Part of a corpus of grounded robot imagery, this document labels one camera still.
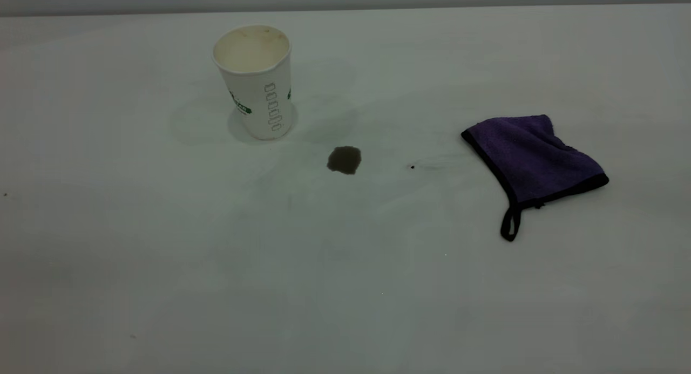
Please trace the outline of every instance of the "microfiber cloth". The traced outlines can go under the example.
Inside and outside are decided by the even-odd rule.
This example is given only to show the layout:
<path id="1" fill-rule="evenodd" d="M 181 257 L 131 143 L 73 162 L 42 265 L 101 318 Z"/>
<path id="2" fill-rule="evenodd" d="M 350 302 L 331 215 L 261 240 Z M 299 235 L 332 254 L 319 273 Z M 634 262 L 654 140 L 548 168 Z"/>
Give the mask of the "microfiber cloth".
<path id="1" fill-rule="evenodd" d="M 523 209 L 580 194 L 609 182 L 600 165 L 554 135 L 547 115 L 493 118 L 461 133 L 509 197 L 501 235 L 513 241 Z"/>

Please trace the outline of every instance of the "green logo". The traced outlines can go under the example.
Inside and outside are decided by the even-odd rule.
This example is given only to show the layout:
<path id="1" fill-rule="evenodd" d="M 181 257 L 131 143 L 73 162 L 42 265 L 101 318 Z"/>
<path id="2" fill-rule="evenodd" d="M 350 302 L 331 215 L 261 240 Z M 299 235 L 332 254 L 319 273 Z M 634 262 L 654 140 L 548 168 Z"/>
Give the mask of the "green logo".
<path id="1" fill-rule="evenodd" d="M 245 115 L 252 113 L 251 108 L 247 108 L 247 107 L 243 106 L 242 104 L 240 104 L 240 102 L 237 99 L 235 99 L 235 95 L 233 94 L 232 91 L 228 91 L 228 92 L 230 92 L 230 96 L 231 96 L 231 98 L 233 98 L 233 103 L 235 103 L 235 106 L 237 106 L 240 111 L 242 111 Z"/>

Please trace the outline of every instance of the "wet smear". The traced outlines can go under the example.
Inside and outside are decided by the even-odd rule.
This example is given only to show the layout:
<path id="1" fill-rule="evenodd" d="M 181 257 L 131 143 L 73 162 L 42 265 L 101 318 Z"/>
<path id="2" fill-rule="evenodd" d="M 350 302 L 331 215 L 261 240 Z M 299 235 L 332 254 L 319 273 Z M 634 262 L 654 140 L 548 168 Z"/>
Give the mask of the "wet smear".
<path id="1" fill-rule="evenodd" d="M 329 163 L 326 164 L 331 172 L 341 172 L 343 174 L 355 174 L 360 165 L 362 157 L 360 149 L 352 146 L 334 148 L 329 155 Z"/>

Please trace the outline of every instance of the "black trim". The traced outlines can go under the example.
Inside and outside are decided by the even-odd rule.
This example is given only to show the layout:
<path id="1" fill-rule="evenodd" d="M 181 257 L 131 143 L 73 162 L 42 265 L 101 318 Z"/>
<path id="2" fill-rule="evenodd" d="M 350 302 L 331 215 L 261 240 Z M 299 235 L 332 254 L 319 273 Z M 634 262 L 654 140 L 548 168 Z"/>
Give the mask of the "black trim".
<path id="1" fill-rule="evenodd" d="M 538 199 L 518 202 L 516 193 L 513 191 L 513 188 L 511 187 L 511 184 L 509 184 L 508 179 L 506 179 L 504 176 L 504 173 L 502 173 L 502 171 L 499 170 L 499 167 L 494 164 L 491 158 L 489 158 L 489 155 L 487 155 L 487 153 L 480 147 L 479 143 L 477 143 L 477 140 L 471 135 L 471 133 L 468 130 L 463 131 L 461 133 L 461 137 L 466 140 L 466 142 L 468 142 L 469 145 L 471 145 L 471 147 L 473 147 L 473 149 L 477 152 L 477 155 L 479 155 L 489 170 L 491 170 L 491 172 L 494 174 L 494 177 L 496 177 L 499 181 L 499 184 L 504 189 L 504 192 L 506 192 L 506 197 L 509 198 L 509 208 L 506 210 L 506 214 L 504 214 L 502 227 L 499 231 L 502 237 L 509 242 L 513 242 L 513 239 L 516 239 L 518 227 L 520 227 L 520 215 L 523 209 L 528 209 L 531 207 L 540 208 L 545 205 L 546 202 L 555 201 L 568 195 L 582 194 L 584 192 L 592 191 L 593 189 L 602 187 L 609 182 L 607 175 L 604 173 L 599 173 L 579 182 L 576 185 L 573 185 L 573 187 L 564 189 L 563 191 L 555 192 Z M 513 233 L 511 233 L 511 222 L 513 222 Z"/>

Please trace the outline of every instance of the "cup rim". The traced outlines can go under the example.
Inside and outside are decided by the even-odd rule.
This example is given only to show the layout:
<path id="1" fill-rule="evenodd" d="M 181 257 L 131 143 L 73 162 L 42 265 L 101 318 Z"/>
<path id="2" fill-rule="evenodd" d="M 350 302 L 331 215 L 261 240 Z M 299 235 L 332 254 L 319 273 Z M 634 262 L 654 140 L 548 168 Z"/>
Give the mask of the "cup rim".
<path id="1" fill-rule="evenodd" d="M 272 66 L 270 66 L 270 67 L 267 67 L 266 69 L 262 69 L 261 71 L 252 71 L 252 72 L 233 71 L 232 69 L 228 69 L 227 67 L 224 67 L 223 65 L 221 65 L 221 64 L 217 61 L 217 59 L 215 58 L 215 54 L 214 54 L 214 49 L 215 49 L 216 45 L 218 45 L 218 42 L 219 42 L 223 37 L 225 37 L 226 35 L 228 35 L 228 34 L 231 33 L 231 32 L 234 32 L 234 31 L 240 30 L 240 29 L 244 29 L 244 28 L 255 27 L 255 26 L 269 27 L 269 28 L 272 28 L 272 29 L 274 29 L 274 30 L 278 30 L 278 32 L 280 32 L 281 34 L 283 34 L 283 36 L 286 37 L 286 40 L 288 40 L 288 51 L 286 52 L 286 54 L 284 54 L 283 57 L 281 57 L 281 59 L 279 59 L 279 61 L 276 62 L 276 64 L 274 64 L 274 65 L 272 65 Z M 220 37 L 218 37 L 218 39 L 216 40 L 216 42 L 214 42 L 214 45 L 212 46 L 212 60 L 214 60 L 214 64 L 216 64 L 216 66 L 217 66 L 219 69 L 221 69 L 222 71 L 229 72 L 230 74 L 235 74 L 236 76 L 253 76 L 254 74 L 264 74 L 264 73 L 266 73 L 266 72 L 271 72 L 271 71 L 273 71 L 274 69 L 276 69 L 277 67 L 281 66 L 281 64 L 283 64 L 284 62 L 286 62 L 286 59 L 289 57 L 290 52 L 291 52 L 292 49 L 293 49 L 293 43 L 291 42 L 290 38 L 286 35 L 286 33 L 284 33 L 283 30 L 281 30 L 280 28 L 274 27 L 274 26 L 272 26 L 272 25 L 267 25 L 267 24 L 264 24 L 264 23 L 252 23 L 252 24 L 249 24 L 249 25 L 242 25 L 242 26 L 234 27 L 234 28 L 228 30 L 227 32 L 223 33 L 223 35 L 221 35 Z"/>

